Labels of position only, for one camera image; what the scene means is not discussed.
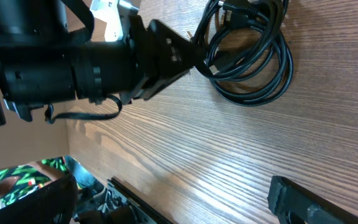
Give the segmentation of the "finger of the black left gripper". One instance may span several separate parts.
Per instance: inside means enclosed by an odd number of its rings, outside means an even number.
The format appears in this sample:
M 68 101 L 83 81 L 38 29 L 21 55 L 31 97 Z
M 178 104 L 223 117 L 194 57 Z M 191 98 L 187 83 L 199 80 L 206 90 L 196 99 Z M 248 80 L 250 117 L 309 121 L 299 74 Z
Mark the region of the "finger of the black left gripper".
M 155 41 L 156 81 L 147 91 L 150 100 L 163 89 L 177 81 L 197 64 L 203 63 L 203 50 L 187 41 L 163 22 L 152 20 L 148 31 Z

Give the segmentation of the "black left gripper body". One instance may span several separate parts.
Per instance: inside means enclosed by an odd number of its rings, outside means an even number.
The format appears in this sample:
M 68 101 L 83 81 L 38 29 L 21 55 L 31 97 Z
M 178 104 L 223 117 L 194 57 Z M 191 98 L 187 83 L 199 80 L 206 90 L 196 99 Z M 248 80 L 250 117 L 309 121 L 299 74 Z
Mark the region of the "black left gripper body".
M 129 32 L 115 42 L 88 42 L 73 49 L 75 93 L 100 104 L 119 95 L 123 105 L 148 100 L 167 85 L 167 27 L 129 17 Z

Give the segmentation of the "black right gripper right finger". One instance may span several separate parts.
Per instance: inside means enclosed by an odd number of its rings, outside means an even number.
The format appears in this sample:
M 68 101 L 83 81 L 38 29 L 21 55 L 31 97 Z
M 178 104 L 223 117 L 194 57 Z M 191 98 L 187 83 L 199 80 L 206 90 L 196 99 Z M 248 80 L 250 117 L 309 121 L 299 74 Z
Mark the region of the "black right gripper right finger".
M 286 177 L 272 177 L 267 200 L 269 210 L 281 224 L 358 223 L 357 216 Z

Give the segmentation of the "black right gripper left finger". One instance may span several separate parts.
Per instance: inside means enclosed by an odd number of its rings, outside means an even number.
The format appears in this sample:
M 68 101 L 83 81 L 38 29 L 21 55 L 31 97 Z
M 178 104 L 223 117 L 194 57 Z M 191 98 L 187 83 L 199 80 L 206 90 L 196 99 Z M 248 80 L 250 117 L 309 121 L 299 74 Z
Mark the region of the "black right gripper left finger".
M 0 224 L 69 223 L 78 198 L 73 175 L 67 175 L 0 209 Z

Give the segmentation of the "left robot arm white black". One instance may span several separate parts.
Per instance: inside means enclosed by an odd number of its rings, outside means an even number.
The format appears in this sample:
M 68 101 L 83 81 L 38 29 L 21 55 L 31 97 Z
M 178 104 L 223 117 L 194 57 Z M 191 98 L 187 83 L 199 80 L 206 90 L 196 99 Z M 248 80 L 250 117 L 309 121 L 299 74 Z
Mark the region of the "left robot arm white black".
M 145 27 L 139 1 L 0 1 L 0 126 L 4 110 L 32 121 L 109 120 L 111 114 L 54 114 L 53 104 L 87 99 L 119 108 L 149 100 L 191 68 L 200 47 L 158 20 Z

